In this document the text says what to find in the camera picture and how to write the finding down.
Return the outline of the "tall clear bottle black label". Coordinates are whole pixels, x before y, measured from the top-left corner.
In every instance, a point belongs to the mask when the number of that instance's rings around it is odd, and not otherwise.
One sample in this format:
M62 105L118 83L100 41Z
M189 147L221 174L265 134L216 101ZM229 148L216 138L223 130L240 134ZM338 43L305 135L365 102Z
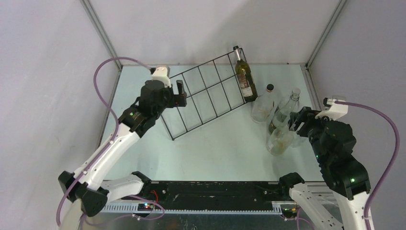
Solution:
M286 125L290 112L297 112L300 105L300 93L299 88L293 88L290 95L283 98L276 107L274 116L272 117L268 125L268 134L271 135L277 128Z

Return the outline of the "clear bottle brown stopper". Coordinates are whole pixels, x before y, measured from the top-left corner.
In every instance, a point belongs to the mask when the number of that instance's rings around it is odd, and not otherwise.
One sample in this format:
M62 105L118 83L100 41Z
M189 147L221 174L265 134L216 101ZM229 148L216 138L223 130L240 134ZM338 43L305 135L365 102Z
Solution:
M272 122L268 125L268 136L266 147L270 154L274 156L282 155L294 140L294 132L290 130L288 124L275 126Z

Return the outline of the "clear bottle black cork stopper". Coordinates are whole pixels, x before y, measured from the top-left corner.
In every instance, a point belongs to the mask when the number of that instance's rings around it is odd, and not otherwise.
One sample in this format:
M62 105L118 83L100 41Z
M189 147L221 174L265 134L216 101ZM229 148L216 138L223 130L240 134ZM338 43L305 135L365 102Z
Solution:
M256 123L266 122L275 105L274 85L268 84L266 91L258 96L254 102L251 118Z

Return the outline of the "dark green wine bottle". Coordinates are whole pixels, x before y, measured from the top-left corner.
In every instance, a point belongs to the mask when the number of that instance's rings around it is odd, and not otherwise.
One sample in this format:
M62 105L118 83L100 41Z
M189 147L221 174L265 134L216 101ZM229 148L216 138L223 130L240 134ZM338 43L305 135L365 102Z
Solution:
M249 64L242 58L239 46L234 46L233 51L235 53L237 63L235 65L235 72L237 75L240 91L245 102L254 102L258 97L256 86L251 74Z

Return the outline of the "clear bottle silver cap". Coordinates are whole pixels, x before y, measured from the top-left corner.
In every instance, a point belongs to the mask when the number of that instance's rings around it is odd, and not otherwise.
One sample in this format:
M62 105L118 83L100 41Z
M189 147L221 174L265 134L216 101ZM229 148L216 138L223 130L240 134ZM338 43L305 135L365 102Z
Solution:
M298 148L298 147L300 147L300 145L301 145L303 142L305 142L305 141L307 141L307 138L306 138L306 137L301 137L301 136L299 136L298 134L296 134L295 132L293 132L293 139L292 139L292 141L291 141L290 146L291 146L292 148Z

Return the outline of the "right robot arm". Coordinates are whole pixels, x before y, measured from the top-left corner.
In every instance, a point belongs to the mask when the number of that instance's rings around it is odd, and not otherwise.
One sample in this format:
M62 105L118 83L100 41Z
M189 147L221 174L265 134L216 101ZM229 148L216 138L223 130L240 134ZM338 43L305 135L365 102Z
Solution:
M372 230L366 207L371 185L366 168L352 155L356 138L351 126L338 121L329 110L303 107L290 113L289 127L308 138L324 182L338 203L342 221L325 209L296 172L279 179L279 196L295 201L316 230Z

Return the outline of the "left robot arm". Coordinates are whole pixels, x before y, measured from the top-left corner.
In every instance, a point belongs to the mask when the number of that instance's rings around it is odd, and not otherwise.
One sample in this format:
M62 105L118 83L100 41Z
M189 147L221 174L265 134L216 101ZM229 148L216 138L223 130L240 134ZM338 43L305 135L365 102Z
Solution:
M100 213L113 199L113 189L102 182L121 156L155 125L165 109L187 105L183 81L177 80L176 85L178 94L159 80L147 80L140 96L118 118L109 139L76 171L63 171L59 175L58 181L67 199L79 200L86 216Z

